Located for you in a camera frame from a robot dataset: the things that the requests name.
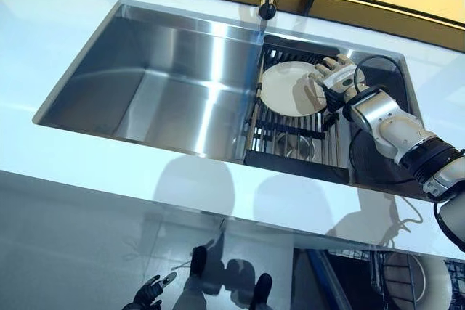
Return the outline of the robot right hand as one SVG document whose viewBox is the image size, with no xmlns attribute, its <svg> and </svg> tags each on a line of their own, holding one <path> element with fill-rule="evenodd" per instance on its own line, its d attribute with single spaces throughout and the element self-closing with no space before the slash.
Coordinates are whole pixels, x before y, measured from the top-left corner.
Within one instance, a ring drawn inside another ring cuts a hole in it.
<svg viewBox="0 0 465 310">
<path fill-rule="evenodd" d="M 330 113 L 340 110 L 362 90 L 365 83 L 362 70 L 343 54 L 338 54 L 336 58 L 323 58 L 307 77 L 323 90 L 326 109 Z"/>
</svg>

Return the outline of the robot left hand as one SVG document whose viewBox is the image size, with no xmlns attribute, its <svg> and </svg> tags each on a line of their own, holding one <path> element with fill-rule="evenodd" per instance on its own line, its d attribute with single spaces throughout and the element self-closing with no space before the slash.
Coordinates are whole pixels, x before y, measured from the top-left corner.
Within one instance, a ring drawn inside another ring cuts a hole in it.
<svg viewBox="0 0 465 310">
<path fill-rule="evenodd" d="M 177 277 L 176 272 L 170 272 L 165 277 L 156 275 L 151 277 L 135 294 L 131 303 L 126 304 L 122 309 L 161 309 L 162 300 L 157 299 L 163 293 L 165 287 L 170 285 Z"/>
</svg>

